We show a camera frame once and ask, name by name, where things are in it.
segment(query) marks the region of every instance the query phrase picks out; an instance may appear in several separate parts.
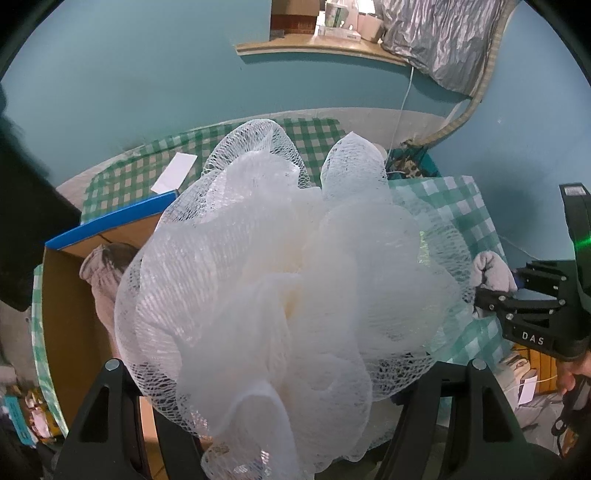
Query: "blue box lid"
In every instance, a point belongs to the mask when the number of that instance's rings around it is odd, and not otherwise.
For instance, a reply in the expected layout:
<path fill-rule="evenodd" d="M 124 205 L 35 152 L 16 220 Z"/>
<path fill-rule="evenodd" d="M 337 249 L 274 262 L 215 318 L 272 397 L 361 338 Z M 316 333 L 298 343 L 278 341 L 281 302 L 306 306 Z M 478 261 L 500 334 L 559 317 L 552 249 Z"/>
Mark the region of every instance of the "blue box lid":
<path fill-rule="evenodd" d="M 48 240 L 45 246 L 52 250 L 60 250 L 106 230 L 111 230 L 126 223 L 135 222 L 136 220 L 162 213 L 176 197 L 176 192 L 167 192 L 142 200 L 141 202 L 133 203 L 64 232 Z"/>

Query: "checkered tablecloth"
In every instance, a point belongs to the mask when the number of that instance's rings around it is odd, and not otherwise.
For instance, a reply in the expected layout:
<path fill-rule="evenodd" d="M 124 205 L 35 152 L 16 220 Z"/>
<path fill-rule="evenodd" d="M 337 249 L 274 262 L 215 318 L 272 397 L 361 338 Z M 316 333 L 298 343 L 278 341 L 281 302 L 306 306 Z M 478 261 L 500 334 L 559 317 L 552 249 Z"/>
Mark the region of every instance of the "checkered tablecloth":
<path fill-rule="evenodd" d="M 436 208 L 463 235 L 472 257 L 491 250 L 505 259 L 491 216 L 472 177 L 393 180 L 390 186 L 411 190 Z M 491 315 L 470 322 L 440 360 L 466 365 L 472 358 L 480 358 L 493 367 L 510 349 L 511 343 L 503 340 L 499 321 Z"/>
<path fill-rule="evenodd" d="M 183 192 L 201 175 L 203 163 L 223 137 L 243 122 L 198 128 L 130 151 L 95 175 L 86 189 L 82 223 L 130 203 L 155 195 L 150 190 L 176 152 L 197 155 L 193 168 L 179 188 Z M 320 185 L 320 169 L 326 155 L 345 132 L 331 118 L 278 119 L 308 169 L 310 180 Z"/>
<path fill-rule="evenodd" d="M 298 148 L 313 183 L 320 184 L 320 169 L 332 145 L 345 132 L 334 119 L 279 121 Z M 197 161 L 181 190 L 199 177 L 205 159 L 215 145 L 239 124 L 217 125 L 193 130 L 159 142 L 145 145 L 116 161 L 96 175 L 87 189 L 82 218 L 87 222 L 107 212 L 152 195 L 150 186 L 168 164 L 174 153 L 197 154 Z M 393 180 L 391 188 L 407 189 L 436 208 L 463 234 L 470 253 L 475 256 L 484 250 L 493 250 L 504 257 L 480 191 L 471 177 L 439 177 L 432 179 Z M 51 382 L 47 355 L 43 342 L 41 320 L 41 276 L 43 269 L 35 271 L 33 292 L 33 345 L 35 364 L 41 390 L 62 432 L 67 426 L 61 415 Z M 446 349 L 443 360 L 466 364 L 472 358 L 482 358 L 490 366 L 498 363 L 509 351 L 509 342 L 503 340 L 495 316 L 474 320 L 460 337 Z"/>

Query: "blue wall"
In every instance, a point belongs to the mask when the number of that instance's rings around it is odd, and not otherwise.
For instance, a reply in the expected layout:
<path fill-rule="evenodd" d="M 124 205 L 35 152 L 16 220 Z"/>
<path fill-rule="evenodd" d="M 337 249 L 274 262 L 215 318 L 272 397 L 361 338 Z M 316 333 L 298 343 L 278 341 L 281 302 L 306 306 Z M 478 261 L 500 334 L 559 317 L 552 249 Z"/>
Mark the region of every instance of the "blue wall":
<path fill-rule="evenodd" d="M 431 150 L 472 175 L 499 233 L 542 259 L 572 258 L 559 183 L 591 188 L 591 87 L 550 25 L 521 2 L 472 119 Z M 503 241 L 509 263 L 530 258 Z"/>
<path fill-rule="evenodd" d="M 294 109 L 400 108 L 409 69 L 322 54 L 246 60 L 271 0 L 66 0 L 2 80 L 6 116 L 58 185 L 168 134 Z M 446 116 L 462 97 L 415 75 L 406 109 Z"/>

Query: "metallic fabric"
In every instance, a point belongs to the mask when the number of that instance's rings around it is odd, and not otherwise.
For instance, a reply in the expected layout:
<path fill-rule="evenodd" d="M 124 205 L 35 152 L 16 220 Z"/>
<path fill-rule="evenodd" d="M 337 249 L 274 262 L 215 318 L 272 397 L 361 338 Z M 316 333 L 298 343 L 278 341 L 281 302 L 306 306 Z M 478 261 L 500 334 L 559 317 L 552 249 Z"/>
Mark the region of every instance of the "metallic fabric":
<path fill-rule="evenodd" d="M 510 0 L 374 0 L 382 47 L 442 87 L 473 95 L 496 24 Z"/>

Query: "screw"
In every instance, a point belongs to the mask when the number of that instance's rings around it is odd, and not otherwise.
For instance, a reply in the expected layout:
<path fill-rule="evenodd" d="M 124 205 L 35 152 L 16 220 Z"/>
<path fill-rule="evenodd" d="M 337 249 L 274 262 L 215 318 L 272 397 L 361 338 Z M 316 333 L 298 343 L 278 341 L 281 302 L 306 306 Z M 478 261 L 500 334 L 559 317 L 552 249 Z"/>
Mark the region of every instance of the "screw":
<path fill-rule="evenodd" d="M 486 363 L 484 363 L 484 361 L 480 360 L 479 358 L 475 358 L 472 360 L 472 366 L 477 370 L 484 370 L 486 368 Z"/>
<path fill-rule="evenodd" d="M 108 371 L 112 371 L 115 370 L 117 367 L 119 366 L 119 360 L 117 360 L 116 358 L 112 358 L 111 360 L 109 360 L 106 364 L 105 364 L 105 368 Z"/>

